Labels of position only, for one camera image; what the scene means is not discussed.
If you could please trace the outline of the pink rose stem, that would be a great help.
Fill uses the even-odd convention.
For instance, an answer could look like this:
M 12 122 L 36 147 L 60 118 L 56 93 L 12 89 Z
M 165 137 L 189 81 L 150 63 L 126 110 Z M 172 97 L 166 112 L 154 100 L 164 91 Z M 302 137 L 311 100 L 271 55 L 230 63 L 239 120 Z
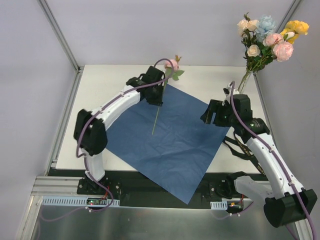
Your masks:
M 185 72 L 184 70 L 180 69 L 180 60 L 181 56 L 175 55 L 174 59 L 166 60 L 163 64 L 165 69 L 165 78 L 167 80 L 163 84 L 163 89 L 165 90 L 166 85 L 168 84 L 169 79 L 174 81 L 178 81 L 179 77 Z
M 256 73 L 274 60 L 289 60 L 294 51 L 295 36 L 294 32 L 271 33 L 262 42 L 251 44 L 245 53 L 247 70 Z

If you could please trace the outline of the blue wrapping paper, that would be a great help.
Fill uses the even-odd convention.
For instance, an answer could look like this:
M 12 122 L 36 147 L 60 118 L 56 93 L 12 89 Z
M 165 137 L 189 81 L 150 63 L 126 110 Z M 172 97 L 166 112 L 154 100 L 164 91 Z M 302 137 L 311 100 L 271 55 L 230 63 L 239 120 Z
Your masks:
M 167 85 L 161 107 L 141 101 L 114 121 L 106 148 L 187 204 L 228 132 L 203 123 L 206 109 L 203 101 Z

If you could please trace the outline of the black ribbon gold lettering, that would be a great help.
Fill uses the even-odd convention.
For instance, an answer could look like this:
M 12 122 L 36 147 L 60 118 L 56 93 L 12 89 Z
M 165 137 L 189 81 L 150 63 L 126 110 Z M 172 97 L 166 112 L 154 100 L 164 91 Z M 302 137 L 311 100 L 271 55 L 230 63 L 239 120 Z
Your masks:
M 236 137 L 235 132 L 233 133 L 233 136 L 234 136 L 234 138 L 230 138 L 228 136 L 225 136 L 222 143 L 225 144 L 229 148 L 232 155 L 234 155 L 242 160 L 250 161 L 254 165 L 254 167 L 259 171 L 260 174 L 266 176 L 266 173 L 263 170 L 263 168 L 261 167 L 256 156 L 251 153 L 251 150 L 246 145 L 241 143 L 241 141 Z M 236 151 L 234 148 L 231 147 L 230 144 L 238 146 L 242 150 L 242 152 Z

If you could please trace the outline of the blue flower bunch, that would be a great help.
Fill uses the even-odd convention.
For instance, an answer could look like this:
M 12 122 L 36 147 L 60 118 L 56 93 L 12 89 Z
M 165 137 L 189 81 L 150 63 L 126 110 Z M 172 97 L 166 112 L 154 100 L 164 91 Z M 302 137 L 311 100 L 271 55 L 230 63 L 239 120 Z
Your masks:
M 256 24 L 255 36 L 259 42 L 267 37 L 267 35 L 275 32 L 276 22 L 271 15 L 262 15 Z

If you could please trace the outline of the yellow flower bunch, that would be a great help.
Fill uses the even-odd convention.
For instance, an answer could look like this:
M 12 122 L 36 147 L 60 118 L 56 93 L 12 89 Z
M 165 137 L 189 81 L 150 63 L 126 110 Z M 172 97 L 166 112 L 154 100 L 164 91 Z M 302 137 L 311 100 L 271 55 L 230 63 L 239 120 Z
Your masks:
M 308 34 L 309 28 L 309 24 L 304 21 L 291 20 L 287 22 L 280 34 L 288 43 L 293 45 L 300 35 L 306 36 Z

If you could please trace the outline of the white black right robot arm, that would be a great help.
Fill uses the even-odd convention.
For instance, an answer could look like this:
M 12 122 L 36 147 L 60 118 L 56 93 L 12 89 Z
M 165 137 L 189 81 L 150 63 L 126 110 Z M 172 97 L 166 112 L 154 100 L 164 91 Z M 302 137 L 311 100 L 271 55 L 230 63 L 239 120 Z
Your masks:
M 257 159 L 271 187 L 266 188 L 240 171 L 226 179 L 228 196 L 249 197 L 262 206 L 265 217 L 275 228 L 309 217 L 318 199 L 315 191 L 306 190 L 289 170 L 265 122 L 253 117 L 251 101 L 246 94 L 236 94 L 224 101 L 212 99 L 200 119 L 205 124 L 232 127 Z

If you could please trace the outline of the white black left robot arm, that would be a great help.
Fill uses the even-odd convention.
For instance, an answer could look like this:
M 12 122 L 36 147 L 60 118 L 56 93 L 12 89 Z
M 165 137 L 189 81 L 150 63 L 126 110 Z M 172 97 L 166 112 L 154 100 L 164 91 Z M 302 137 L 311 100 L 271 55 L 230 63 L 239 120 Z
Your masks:
M 142 100 L 162 106 L 165 73 L 150 66 L 146 73 L 130 78 L 124 88 L 100 107 L 78 112 L 73 138 L 77 142 L 76 157 L 84 157 L 85 175 L 90 179 L 88 188 L 99 195 L 105 191 L 103 150 L 108 144 L 107 130 L 130 107 Z

